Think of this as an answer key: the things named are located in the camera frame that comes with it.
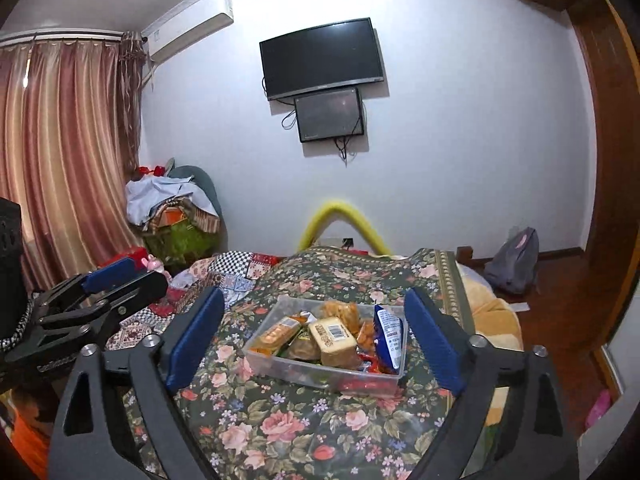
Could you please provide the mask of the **wooden door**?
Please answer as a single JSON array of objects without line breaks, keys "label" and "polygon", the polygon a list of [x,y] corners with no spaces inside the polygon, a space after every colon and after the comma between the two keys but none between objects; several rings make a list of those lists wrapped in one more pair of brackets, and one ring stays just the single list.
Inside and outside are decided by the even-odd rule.
[{"label": "wooden door", "polygon": [[639,264],[639,53],[610,0],[568,9],[585,60],[596,125],[596,190],[584,288],[604,344],[624,314]]}]

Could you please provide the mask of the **barcode biscuit packet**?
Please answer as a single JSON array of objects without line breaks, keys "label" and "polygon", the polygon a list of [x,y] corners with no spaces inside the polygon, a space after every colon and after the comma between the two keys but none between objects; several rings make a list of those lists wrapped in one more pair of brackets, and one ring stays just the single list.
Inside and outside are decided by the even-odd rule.
[{"label": "barcode biscuit packet", "polygon": [[323,366],[356,370],[360,363],[357,341],[338,318],[322,318],[310,323],[308,330]]}]

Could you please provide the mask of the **grey backpack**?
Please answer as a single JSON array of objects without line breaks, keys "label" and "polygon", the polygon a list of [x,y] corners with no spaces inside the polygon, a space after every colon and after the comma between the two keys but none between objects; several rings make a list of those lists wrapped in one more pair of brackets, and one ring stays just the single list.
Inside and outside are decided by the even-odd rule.
[{"label": "grey backpack", "polygon": [[538,233],[526,228],[507,240],[485,264],[484,278],[492,287],[523,295],[536,282],[538,259]]}]

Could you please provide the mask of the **clear plastic storage bin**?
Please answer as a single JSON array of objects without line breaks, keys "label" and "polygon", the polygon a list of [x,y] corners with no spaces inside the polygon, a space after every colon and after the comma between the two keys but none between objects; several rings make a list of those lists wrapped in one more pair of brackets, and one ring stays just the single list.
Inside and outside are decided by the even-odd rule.
[{"label": "clear plastic storage bin", "polygon": [[391,398],[405,376],[407,347],[401,307],[281,296],[243,354],[258,375]]}]

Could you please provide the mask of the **red instant noodle snack packet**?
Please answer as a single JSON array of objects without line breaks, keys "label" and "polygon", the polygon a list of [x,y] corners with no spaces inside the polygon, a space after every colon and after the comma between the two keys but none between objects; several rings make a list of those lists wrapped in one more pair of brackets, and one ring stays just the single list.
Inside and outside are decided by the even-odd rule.
[{"label": "red instant noodle snack packet", "polygon": [[377,356],[363,352],[358,352],[357,356],[359,366],[343,375],[337,390],[360,396],[393,396],[402,376],[395,374]]}]

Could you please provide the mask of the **red box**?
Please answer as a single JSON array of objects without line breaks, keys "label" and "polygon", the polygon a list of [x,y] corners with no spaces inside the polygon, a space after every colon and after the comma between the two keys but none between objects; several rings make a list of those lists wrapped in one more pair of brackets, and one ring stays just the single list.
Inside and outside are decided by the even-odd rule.
[{"label": "red box", "polygon": [[141,270],[145,267],[145,260],[149,259],[149,252],[145,247],[132,246],[124,252],[120,252],[119,254],[114,255],[114,257],[100,263],[99,268],[104,268],[104,266],[109,266],[110,264],[125,258],[131,259],[134,262],[136,269]]}]

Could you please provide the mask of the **patchwork checkered quilt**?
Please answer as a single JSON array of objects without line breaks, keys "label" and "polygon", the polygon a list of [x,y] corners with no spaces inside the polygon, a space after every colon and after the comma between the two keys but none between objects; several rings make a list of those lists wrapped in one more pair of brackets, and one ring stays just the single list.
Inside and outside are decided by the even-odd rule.
[{"label": "patchwork checkered quilt", "polygon": [[168,276],[168,289],[161,300],[120,322],[116,333],[108,338],[107,350],[132,348],[144,336],[163,333],[175,315],[189,310],[208,286],[222,291],[224,307],[229,309],[281,260],[259,252],[232,250],[195,261],[186,270]]}]

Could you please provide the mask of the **pink striped curtain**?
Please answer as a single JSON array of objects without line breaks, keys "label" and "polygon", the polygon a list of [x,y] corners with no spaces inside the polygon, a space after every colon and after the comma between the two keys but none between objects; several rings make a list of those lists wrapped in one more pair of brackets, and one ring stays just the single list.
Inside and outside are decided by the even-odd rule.
[{"label": "pink striped curtain", "polygon": [[139,166],[142,38],[1,50],[1,194],[21,206],[22,269],[47,289],[139,241],[125,186]]}]

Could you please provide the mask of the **pink slipper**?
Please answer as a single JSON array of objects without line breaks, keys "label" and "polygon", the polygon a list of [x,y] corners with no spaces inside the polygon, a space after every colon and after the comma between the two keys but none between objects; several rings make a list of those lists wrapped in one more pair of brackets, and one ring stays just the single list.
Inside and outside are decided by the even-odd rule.
[{"label": "pink slipper", "polygon": [[597,400],[594,401],[585,420],[585,430],[593,427],[610,409],[612,405],[612,396],[610,390],[603,389]]}]

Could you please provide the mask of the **white air conditioner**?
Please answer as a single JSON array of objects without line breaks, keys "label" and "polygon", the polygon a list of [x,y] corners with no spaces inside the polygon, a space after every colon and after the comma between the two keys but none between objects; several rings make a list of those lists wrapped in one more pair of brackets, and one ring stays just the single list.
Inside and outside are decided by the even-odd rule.
[{"label": "white air conditioner", "polygon": [[162,64],[233,22],[231,0],[198,0],[144,34],[149,57]]}]

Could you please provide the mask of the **small wall monitor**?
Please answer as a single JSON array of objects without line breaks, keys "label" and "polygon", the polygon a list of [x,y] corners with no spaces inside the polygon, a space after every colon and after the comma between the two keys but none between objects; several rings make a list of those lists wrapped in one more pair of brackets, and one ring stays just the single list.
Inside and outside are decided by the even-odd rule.
[{"label": "small wall monitor", "polygon": [[299,141],[350,138],[364,133],[362,103],[355,87],[298,96],[294,99]]}]

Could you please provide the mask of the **pink plush toy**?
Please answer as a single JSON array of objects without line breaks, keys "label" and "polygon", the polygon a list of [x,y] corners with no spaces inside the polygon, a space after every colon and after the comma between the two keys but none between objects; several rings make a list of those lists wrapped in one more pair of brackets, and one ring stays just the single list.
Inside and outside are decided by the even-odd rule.
[{"label": "pink plush toy", "polygon": [[141,263],[143,264],[145,269],[148,271],[155,271],[160,273],[164,272],[163,263],[160,261],[160,259],[157,259],[151,254],[147,255],[146,257],[142,257]]}]

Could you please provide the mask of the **pile of clothes on chair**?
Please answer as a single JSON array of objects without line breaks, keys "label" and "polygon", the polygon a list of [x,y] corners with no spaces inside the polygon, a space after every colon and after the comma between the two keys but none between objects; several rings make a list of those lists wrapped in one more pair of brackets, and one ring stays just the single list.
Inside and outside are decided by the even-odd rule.
[{"label": "pile of clothes on chair", "polygon": [[140,166],[125,185],[126,218],[169,273],[219,248],[224,220],[212,179],[197,166]]}]

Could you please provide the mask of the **blue white snack bag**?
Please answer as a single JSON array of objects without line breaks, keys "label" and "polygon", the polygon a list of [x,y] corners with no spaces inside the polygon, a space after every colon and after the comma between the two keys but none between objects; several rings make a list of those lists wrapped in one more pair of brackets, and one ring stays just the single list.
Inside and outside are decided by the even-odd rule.
[{"label": "blue white snack bag", "polygon": [[383,366],[398,374],[402,359],[404,328],[401,319],[392,311],[377,304],[374,307],[374,348]]}]

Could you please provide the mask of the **beige fleece blanket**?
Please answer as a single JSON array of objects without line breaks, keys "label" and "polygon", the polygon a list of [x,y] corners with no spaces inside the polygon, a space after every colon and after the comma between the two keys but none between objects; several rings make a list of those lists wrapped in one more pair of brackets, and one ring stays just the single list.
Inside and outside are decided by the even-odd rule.
[{"label": "beige fleece blanket", "polygon": [[471,309],[475,331],[485,336],[496,348],[523,351],[523,337],[518,316],[492,290],[480,274],[458,264],[462,283]]}]

